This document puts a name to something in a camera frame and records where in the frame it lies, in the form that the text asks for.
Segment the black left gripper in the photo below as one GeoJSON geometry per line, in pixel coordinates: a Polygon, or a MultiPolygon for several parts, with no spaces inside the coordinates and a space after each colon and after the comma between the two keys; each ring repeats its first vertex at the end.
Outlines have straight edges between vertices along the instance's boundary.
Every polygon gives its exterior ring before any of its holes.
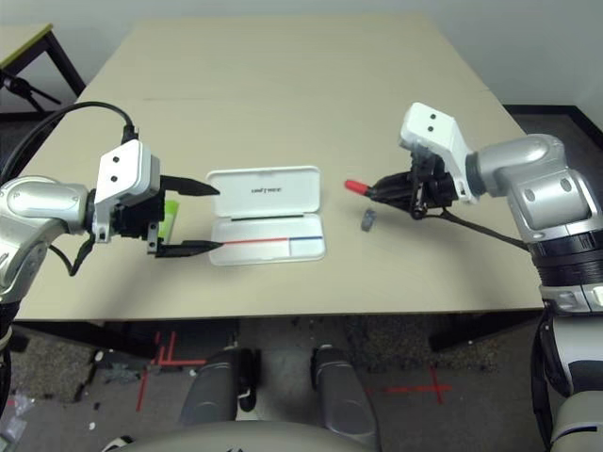
{"type": "MultiPolygon", "coordinates": [[[[200,181],[161,175],[161,188],[183,196],[218,196],[220,192],[200,181]]],[[[163,220],[163,191],[132,206],[121,206],[115,212],[115,234],[121,237],[141,239],[147,242],[147,253],[156,258],[181,258],[205,254],[221,247],[220,242],[185,240],[180,244],[161,243],[159,223],[163,220]]]]}

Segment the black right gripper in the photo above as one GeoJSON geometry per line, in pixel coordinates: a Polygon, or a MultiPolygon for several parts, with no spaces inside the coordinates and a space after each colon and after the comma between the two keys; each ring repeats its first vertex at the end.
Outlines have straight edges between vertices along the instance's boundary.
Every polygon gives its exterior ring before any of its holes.
{"type": "Polygon", "coordinates": [[[399,210],[410,209],[413,219],[423,219],[430,209],[450,207],[457,192],[439,155],[413,153],[411,171],[384,176],[369,190],[369,198],[399,210]]]}

